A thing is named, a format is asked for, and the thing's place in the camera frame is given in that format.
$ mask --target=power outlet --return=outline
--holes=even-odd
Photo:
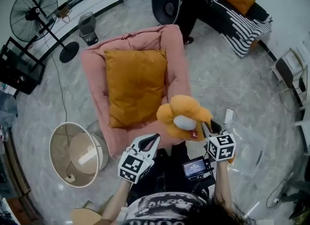
[[[226,123],[230,122],[231,120],[233,120],[232,118],[233,118],[233,110],[227,109],[226,110],[224,124],[226,124]]]

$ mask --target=stuffed toy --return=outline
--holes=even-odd
[[[211,127],[210,111],[190,96],[176,95],[170,104],[161,105],[157,111],[157,119],[167,126],[168,134],[173,137],[204,141],[202,122]]]

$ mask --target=marble floor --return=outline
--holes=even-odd
[[[99,40],[103,40],[157,24],[149,4],[135,7],[121,4],[97,17],[96,33]],[[197,21],[192,36],[195,42],[186,46],[186,54],[193,97],[219,120],[224,119],[227,108],[235,108],[250,129],[267,139],[264,160],[254,177],[229,171],[235,203],[246,213],[260,202],[253,212],[254,219],[274,219],[277,225],[293,224],[288,221],[293,204],[280,204],[273,209],[265,207],[269,194],[303,154],[301,135],[294,127],[298,114],[289,111],[296,107],[293,95],[285,92],[282,103],[275,94],[283,87],[277,86],[273,74],[260,79],[260,73],[272,60],[263,57],[265,52],[259,46],[240,59],[221,35],[201,21]],[[81,68],[80,55],[87,46],[78,32],[70,35],[65,43],[71,41],[77,41],[80,50],[69,63],[59,61],[60,47],[52,52],[59,69],[68,121],[79,123],[103,137]],[[12,131],[20,163],[32,189],[31,197],[45,224],[63,225],[70,221],[73,208],[81,207],[87,200],[100,205],[114,193],[120,181],[118,160],[110,159],[94,183],[86,188],[70,187],[57,176],[49,158],[49,140],[53,130],[65,121],[65,112],[51,55],[46,65],[42,84],[31,95],[20,93],[17,96],[18,118]],[[206,86],[233,83],[238,84]],[[202,144],[188,142],[187,145],[191,158],[201,155]]]

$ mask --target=trash can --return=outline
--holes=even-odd
[[[83,31],[80,31],[79,36],[87,43],[88,46],[94,45],[98,42],[98,37],[92,26],[86,26]]]

